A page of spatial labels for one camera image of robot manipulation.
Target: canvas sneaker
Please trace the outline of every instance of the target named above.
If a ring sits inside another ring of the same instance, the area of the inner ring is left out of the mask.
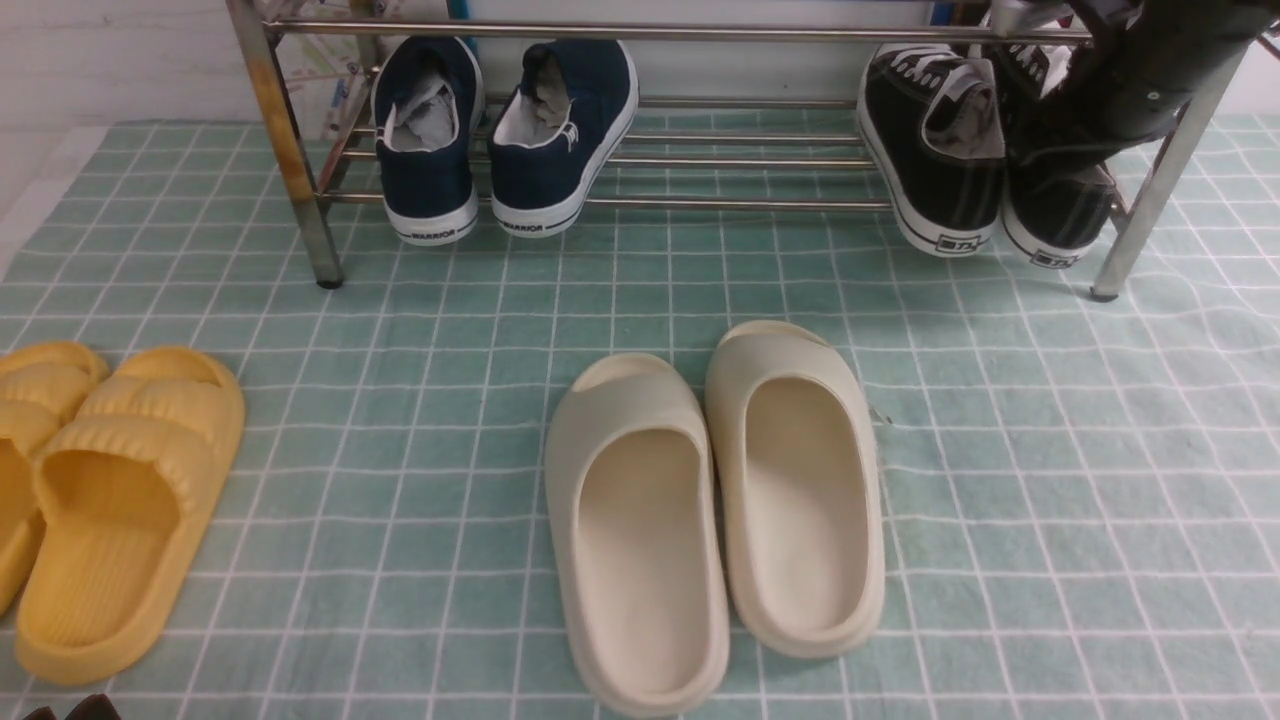
[[[988,45],[980,53],[995,67],[1006,129],[1066,78],[1071,61],[1071,49],[1062,46]],[[1020,255],[1064,269],[1093,246],[1115,200],[1116,181],[1105,165],[1046,179],[1011,161],[1000,217]]]
[[[631,127],[636,67],[616,40],[557,40],[525,51],[524,76],[489,136],[493,214],[511,234],[570,227]]]
[[[883,45],[863,73],[858,118],[919,250],[973,255],[991,238],[1005,183],[991,63],[946,45]]]
[[[387,217],[411,245],[471,232],[479,199],[467,149],[484,113],[480,64],[454,37],[410,37],[383,64],[369,102]]]

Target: floor mat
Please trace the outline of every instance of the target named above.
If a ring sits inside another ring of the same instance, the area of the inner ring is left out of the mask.
[[[1130,188],[1152,155],[1117,160]],[[596,190],[620,188],[886,195],[870,174],[666,170]],[[238,372],[250,421],[154,651],[58,688],[13,661],[10,612],[0,717],[92,691],[125,717],[608,716],[568,656],[545,419],[613,351],[700,387],[754,318],[829,340],[884,419],[884,619],[829,662],[735,623],[691,717],[1280,717],[1280,118],[1215,120],[1110,305],[1085,299],[1106,247],[1061,274],[1002,241],[948,263],[890,215],[591,209],[547,241],[485,215],[436,250],[398,243],[379,206],[330,217],[337,292],[257,126],[120,126],[14,258],[0,348],[77,338],[116,365],[189,343]]]

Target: white wall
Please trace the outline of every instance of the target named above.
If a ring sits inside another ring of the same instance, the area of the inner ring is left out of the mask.
[[[847,0],[471,0],[480,18],[895,26],[923,20],[913,3]],[[219,0],[0,3],[0,127],[148,118],[255,119],[227,10]],[[490,88],[508,87],[522,44],[483,45]],[[650,94],[850,96],[865,58],[851,45],[631,44]],[[1251,56],[1229,111],[1280,113],[1280,63]]]

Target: yellow ribbed slide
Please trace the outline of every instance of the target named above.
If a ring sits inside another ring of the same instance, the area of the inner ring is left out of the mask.
[[[105,377],[106,363],[74,342],[0,357],[0,612],[31,573],[45,534],[31,461]]]
[[[45,543],[18,609],[18,661],[82,684],[160,637],[244,429],[216,360],[161,347],[127,360],[36,459]]]

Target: cream slide sandal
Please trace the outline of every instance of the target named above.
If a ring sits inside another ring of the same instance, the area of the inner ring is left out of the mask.
[[[131,357],[35,460],[47,530],[15,653],[65,685],[128,667],[160,637],[244,429],[221,363],[186,347]]]
[[[652,355],[595,363],[556,409],[544,478],[582,682],[634,717],[698,706],[728,664],[728,602],[692,391]]]
[[[849,365],[796,325],[741,324],[712,355],[707,423],[742,623],[794,657],[864,642],[884,603],[884,539],[876,436]]]

